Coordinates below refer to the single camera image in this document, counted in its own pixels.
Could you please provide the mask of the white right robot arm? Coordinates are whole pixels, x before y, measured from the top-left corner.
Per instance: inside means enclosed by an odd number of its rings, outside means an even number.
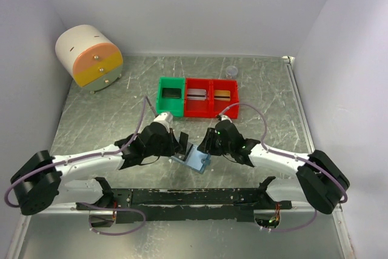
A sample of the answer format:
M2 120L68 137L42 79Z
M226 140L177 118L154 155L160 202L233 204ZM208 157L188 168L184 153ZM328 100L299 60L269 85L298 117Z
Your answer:
M266 146L262 141L244 138L229 120L207 129L198 150L212 156L228 155L238 164L281 172L286 179L268 177L257 194L264 209L277 202L309 203L322 214L331 214L350 186L349 180L322 151L292 153Z

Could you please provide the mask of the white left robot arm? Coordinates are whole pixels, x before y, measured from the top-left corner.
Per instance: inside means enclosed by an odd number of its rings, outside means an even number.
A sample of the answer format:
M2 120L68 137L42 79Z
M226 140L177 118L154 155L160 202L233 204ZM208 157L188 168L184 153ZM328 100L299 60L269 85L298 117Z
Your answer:
M11 178L23 215L37 214L51 205L87 203L100 210L114 206L112 189L101 175L141 165L150 156L170 157L187 148L188 134L174 136L167 122L153 121L141 133L102 149L66 156L43 150L34 154Z

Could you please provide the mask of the blue card holder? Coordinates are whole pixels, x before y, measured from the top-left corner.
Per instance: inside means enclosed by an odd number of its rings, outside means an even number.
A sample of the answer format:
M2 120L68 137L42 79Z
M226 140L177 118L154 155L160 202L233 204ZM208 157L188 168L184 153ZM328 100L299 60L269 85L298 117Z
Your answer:
M170 159L203 174L206 167L210 165L211 155L200 152L197 145L188 143L185 154L177 153Z

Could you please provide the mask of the red plastic bin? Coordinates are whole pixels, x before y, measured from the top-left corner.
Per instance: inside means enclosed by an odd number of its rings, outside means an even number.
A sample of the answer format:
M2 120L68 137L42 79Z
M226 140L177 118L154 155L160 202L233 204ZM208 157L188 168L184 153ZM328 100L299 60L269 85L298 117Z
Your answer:
M211 80L204 78L186 78L184 96L184 116L188 118L210 118Z
M213 79L213 116L227 106L239 103L238 83L232 79Z

